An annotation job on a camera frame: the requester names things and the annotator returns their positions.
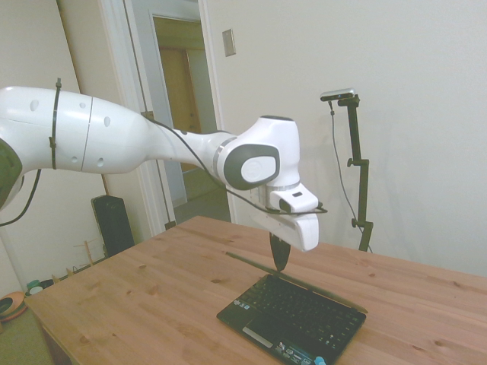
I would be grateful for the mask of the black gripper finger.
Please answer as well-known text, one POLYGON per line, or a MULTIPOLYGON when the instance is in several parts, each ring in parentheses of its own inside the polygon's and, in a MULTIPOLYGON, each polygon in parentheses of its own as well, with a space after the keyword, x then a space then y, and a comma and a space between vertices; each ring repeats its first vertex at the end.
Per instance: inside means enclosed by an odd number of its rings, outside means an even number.
POLYGON ((269 243, 272 252, 273 262, 277 271, 281 271, 281 259, 280 259, 280 239, 273 233, 269 234, 269 243))
POLYGON ((279 259, 279 271, 283 271, 288 264, 288 258, 290 255, 291 251, 291 246, 286 243, 285 241, 281 240, 279 243, 279 254, 280 254, 280 259, 279 259))

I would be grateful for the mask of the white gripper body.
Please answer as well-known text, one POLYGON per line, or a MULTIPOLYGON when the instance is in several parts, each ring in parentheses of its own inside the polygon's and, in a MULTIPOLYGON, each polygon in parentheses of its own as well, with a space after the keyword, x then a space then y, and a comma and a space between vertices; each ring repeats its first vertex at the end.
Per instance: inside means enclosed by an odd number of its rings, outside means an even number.
POLYGON ((302 252, 318 246, 320 226, 316 214, 278 215, 257 211, 252 219, 263 229, 302 252))

